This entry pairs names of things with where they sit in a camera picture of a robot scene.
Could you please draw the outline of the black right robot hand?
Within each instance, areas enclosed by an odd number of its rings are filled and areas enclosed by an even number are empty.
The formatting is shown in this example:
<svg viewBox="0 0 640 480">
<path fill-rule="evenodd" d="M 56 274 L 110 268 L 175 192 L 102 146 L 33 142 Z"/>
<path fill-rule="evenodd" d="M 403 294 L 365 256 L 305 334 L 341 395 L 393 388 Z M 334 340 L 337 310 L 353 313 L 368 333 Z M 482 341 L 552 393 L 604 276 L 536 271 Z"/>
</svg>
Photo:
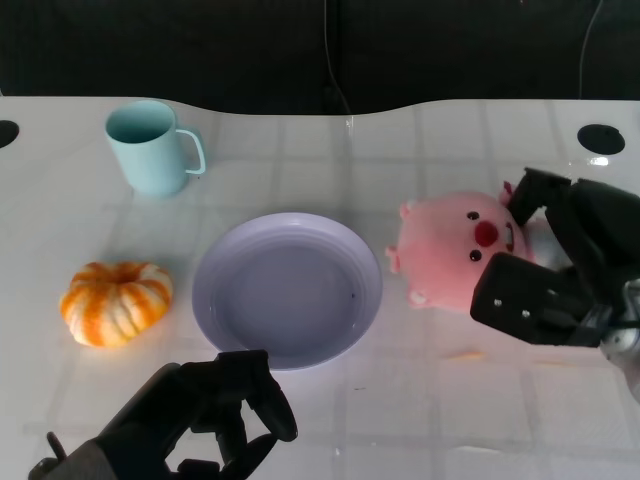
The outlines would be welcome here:
<svg viewBox="0 0 640 480">
<path fill-rule="evenodd" d="M 518 225 L 544 211 L 571 265 L 491 257 L 473 293 L 473 320 L 534 345 L 598 347 L 639 326 L 639 197 L 612 185 L 528 168 L 507 208 Z"/>
</svg>

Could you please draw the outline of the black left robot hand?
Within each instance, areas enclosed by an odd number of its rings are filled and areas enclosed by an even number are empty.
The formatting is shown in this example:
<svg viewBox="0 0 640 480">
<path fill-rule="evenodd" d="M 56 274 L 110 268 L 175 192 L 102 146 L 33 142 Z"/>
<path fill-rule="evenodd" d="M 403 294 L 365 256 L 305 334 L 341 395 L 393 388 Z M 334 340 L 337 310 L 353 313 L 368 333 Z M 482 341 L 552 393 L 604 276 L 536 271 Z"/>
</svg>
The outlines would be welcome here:
<svg viewBox="0 0 640 480">
<path fill-rule="evenodd" d="M 166 459 L 186 433 L 214 435 L 221 462 Z M 170 363 L 95 438 L 119 479 L 246 479 L 277 442 L 298 436 L 295 417 L 264 350 Z"/>
</svg>

